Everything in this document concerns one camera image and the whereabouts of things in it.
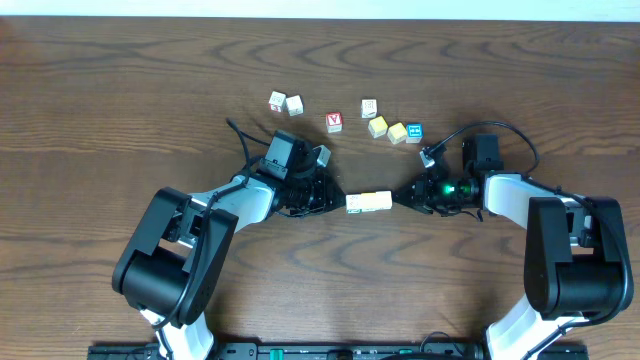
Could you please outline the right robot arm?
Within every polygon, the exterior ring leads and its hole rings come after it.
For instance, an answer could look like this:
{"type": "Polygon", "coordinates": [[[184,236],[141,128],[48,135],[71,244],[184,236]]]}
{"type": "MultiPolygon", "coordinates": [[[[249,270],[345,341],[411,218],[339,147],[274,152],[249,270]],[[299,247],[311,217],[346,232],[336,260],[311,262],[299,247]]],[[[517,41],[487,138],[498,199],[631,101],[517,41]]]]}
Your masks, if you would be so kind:
{"type": "Polygon", "coordinates": [[[526,231],[524,295],[489,325],[469,359],[538,359],[574,328],[606,323],[632,302],[634,284],[619,203],[551,188],[507,172],[494,134],[462,143],[463,174],[450,175],[446,148],[421,150],[424,173],[394,202],[441,217],[502,216],[526,231]]]}

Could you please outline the white block green side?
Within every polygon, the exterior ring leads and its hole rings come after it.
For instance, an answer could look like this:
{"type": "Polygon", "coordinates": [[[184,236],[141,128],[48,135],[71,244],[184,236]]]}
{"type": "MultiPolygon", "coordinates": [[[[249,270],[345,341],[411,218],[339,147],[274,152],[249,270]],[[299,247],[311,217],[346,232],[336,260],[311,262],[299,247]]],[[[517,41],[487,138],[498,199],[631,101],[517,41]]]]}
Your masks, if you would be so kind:
{"type": "Polygon", "coordinates": [[[348,214],[357,214],[362,212],[361,196],[359,194],[350,194],[346,196],[346,212],[348,214]]]}

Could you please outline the yellow block letter O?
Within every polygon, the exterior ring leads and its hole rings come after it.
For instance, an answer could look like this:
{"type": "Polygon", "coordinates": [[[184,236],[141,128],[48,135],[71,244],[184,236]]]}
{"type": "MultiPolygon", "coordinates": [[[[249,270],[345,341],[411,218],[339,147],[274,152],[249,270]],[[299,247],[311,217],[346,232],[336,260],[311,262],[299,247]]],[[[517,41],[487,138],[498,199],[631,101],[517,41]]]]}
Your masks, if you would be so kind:
{"type": "Polygon", "coordinates": [[[377,194],[375,192],[361,193],[359,197],[359,206],[362,212],[376,211],[379,208],[377,194]]]}

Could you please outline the white ladybug block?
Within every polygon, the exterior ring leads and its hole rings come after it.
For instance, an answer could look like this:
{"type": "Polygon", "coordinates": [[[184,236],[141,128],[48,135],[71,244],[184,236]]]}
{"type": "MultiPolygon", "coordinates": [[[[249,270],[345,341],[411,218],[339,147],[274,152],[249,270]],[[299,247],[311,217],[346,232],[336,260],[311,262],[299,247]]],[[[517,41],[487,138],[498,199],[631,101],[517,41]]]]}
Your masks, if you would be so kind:
{"type": "Polygon", "coordinates": [[[376,195],[376,207],[379,210],[389,210],[392,208],[392,192],[391,191],[378,191],[376,195]]]}

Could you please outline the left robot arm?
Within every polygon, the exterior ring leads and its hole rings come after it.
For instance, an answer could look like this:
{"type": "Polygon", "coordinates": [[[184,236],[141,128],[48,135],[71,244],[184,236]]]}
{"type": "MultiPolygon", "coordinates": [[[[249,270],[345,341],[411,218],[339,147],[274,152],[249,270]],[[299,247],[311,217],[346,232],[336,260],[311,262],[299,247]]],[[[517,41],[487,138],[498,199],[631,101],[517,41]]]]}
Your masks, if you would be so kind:
{"type": "Polygon", "coordinates": [[[263,156],[246,156],[229,183],[185,194],[156,192],[118,260],[112,287],[151,324],[162,359],[205,359],[215,338],[204,310],[232,237],[274,214],[321,215],[342,207],[330,150],[279,130],[263,156]]]}

